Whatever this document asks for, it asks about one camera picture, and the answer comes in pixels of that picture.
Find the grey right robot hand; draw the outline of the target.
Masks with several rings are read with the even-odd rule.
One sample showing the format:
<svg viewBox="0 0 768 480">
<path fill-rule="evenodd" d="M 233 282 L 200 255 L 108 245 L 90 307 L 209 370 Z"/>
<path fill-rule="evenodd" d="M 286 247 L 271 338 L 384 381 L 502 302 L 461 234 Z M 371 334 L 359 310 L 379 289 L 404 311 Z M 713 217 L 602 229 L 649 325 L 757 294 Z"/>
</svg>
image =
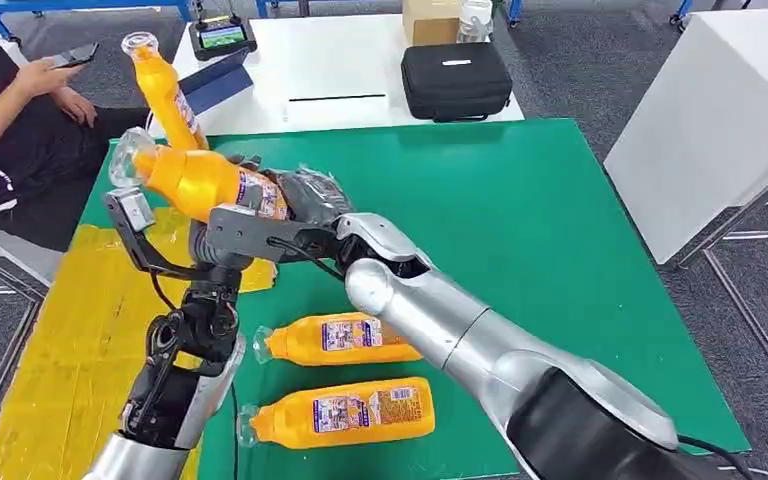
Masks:
<svg viewBox="0 0 768 480">
<path fill-rule="evenodd" d="M 260 217 L 328 226 L 355 211 L 330 173 L 305 165 L 295 170 L 263 168 L 259 156 L 232 155 L 228 161 L 241 168 L 236 203 Z"/>
</svg>

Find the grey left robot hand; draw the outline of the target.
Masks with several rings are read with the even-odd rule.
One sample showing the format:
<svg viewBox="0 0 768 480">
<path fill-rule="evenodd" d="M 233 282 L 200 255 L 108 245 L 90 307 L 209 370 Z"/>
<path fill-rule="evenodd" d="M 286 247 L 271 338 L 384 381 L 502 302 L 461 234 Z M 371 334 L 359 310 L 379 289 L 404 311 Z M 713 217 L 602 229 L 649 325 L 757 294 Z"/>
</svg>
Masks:
<svg viewBox="0 0 768 480">
<path fill-rule="evenodd" d="M 211 245 L 206 238 L 207 225 L 191 220 L 188 231 L 188 252 L 194 267 L 206 270 L 220 266 L 235 271 L 247 269 L 254 261 L 252 257 L 239 255 Z"/>
</svg>

